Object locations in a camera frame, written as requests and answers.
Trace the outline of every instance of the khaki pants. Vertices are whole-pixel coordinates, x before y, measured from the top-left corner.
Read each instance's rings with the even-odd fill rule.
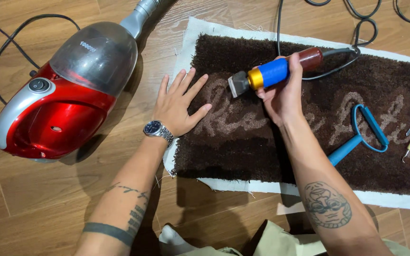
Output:
[[[390,251],[397,256],[410,256],[410,250],[404,246],[386,239],[383,239]],[[268,221],[263,235],[256,247],[254,256],[313,256],[326,252],[322,242],[317,235],[293,236],[284,231],[281,227]],[[241,254],[232,248],[222,248],[219,250],[213,247],[204,247],[190,251],[183,256],[230,256]]]

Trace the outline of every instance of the white sock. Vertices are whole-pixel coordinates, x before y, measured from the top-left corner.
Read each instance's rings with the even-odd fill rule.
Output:
[[[159,247],[162,256],[175,256],[198,249],[188,244],[175,230],[169,225],[162,228],[159,235]]]

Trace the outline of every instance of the watch face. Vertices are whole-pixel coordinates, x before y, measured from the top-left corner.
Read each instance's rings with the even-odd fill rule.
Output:
[[[153,135],[161,129],[161,122],[154,120],[145,125],[144,132],[147,135]]]

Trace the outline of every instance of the hand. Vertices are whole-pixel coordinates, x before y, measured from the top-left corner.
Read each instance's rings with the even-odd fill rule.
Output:
[[[303,68],[298,53],[289,57],[289,71],[287,82],[272,85],[268,89],[262,88],[256,92],[257,96],[263,99],[265,110],[278,127],[290,119],[303,116],[301,101]]]
[[[186,71],[182,69],[175,77],[168,91],[168,75],[162,78],[158,99],[153,111],[153,120],[161,121],[174,137],[179,137],[191,131],[211,109],[211,104],[208,103],[197,110],[192,116],[188,114],[188,107],[191,101],[197,93],[199,93],[208,79],[207,74],[203,75],[188,92],[185,93],[194,74],[196,74],[196,69],[191,68],[185,78]]]

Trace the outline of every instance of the tattooed arm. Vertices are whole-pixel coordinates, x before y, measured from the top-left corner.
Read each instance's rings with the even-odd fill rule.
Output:
[[[393,255],[380,239],[365,206],[332,166],[302,114],[302,67],[289,60],[287,85],[258,91],[280,128],[295,181],[314,230],[329,255]]]
[[[187,108],[208,79],[202,76],[186,93],[195,74],[180,71],[168,92],[168,75],[162,82],[154,107],[153,120],[160,120],[179,137],[190,131],[207,114],[210,104],[189,116]],[[162,137],[146,137],[128,162],[118,172],[83,228],[77,256],[129,255],[139,230],[153,185],[154,175],[167,148]]]

